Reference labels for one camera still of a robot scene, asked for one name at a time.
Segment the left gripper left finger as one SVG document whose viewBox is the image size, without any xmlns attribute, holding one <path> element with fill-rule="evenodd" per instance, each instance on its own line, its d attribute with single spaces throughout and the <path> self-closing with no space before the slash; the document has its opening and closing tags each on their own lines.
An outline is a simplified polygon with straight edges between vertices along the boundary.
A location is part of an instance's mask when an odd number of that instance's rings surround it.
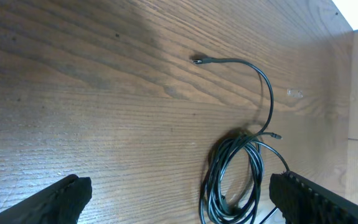
<svg viewBox="0 0 358 224">
<path fill-rule="evenodd" d="M 77 224 L 91 198 L 91 178 L 70 174 L 1 212 L 0 223 Z"/>
</svg>

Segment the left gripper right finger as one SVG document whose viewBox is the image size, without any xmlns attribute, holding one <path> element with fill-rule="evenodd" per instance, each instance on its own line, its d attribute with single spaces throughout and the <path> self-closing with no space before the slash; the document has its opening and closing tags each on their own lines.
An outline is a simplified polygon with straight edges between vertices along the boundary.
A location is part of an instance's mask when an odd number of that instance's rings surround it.
<svg viewBox="0 0 358 224">
<path fill-rule="evenodd" d="M 272 174 L 269 191 L 286 223 L 358 224 L 358 205 L 295 172 Z"/>
</svg>

